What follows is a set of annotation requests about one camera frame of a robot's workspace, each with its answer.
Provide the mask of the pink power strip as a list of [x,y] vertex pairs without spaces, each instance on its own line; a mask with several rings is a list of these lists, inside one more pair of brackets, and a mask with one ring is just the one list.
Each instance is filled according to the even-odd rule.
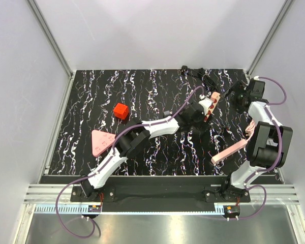
[[241,141],[235,143],[234,145],[228,147],[227,149],[221,151],[211,158],[211,162],[216,165],[218,162],[224,160],[228,156],[236,153],[247,145],[247,140],[242,139]]

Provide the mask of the pink triangular socket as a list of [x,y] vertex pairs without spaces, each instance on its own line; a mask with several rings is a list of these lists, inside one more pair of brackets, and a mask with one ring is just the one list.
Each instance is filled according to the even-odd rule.
[[115,140],[115,134],[93,130],[91,132],[91,139],[92,154],[94,157],[98,157],[113,144]]

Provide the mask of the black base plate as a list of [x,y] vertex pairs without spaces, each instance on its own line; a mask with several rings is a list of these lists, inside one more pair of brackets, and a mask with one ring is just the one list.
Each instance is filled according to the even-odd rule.
[[40,202],[103,203],[104,212],[200,212],[214,203],[249,203],[251,191],[225,189],[227,176],[111,176],[105,185],[90,190],[77,184],[62,191],[68,176],[46,176]]

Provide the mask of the black plug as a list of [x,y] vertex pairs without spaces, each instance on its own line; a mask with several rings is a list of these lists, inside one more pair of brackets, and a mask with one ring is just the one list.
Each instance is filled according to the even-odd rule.
[[187,72],[189,70],[189,68],[187,67],[187,66],[182,66],[181,67],[181,72],[182,73],[185,73],[185,72]]

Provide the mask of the red cube socket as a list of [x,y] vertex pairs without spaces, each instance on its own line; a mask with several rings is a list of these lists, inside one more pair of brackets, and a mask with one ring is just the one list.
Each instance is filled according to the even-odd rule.
[[129,115],[129,108],[127,105],[118,103],[114,110],[113,110],[114,116],[119,119],[126,119],[126,117]]

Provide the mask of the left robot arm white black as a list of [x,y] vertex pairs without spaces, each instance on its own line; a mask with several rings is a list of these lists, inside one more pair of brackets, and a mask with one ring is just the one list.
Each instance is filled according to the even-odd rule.
[[163,119],[137,121],[126,126],[112,144],[112,148],[102,162],[81,181],[82,196],[88,201],[95,201],[109,176],[126,160],[140,153],[152,138],[172,135],[198,126],[205,122],[212,101],[206,99],[192,103],[180,112]]

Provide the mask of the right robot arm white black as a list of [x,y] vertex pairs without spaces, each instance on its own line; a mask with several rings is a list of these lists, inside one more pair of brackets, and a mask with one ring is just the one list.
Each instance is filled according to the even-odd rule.
[[233,93],[231,103],[235,110],[248,113],[256,126],[247,143],[246,161],[221,186],[225,201],[244,197],[257,177],[285,164],[293,130],[275,118],[270,109],[272,103],[263,98],[267,80],[255,76],[248,86],[238,82],[228,91]]

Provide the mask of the wooden socket strip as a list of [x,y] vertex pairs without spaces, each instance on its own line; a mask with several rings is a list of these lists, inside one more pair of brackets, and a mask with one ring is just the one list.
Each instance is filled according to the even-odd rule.
[[204,122],[207,122],[220,100],[220,93],[215,91],[210,95],[210,97],[205,97],[204,100],[207,102],[207,112],[204,118]]

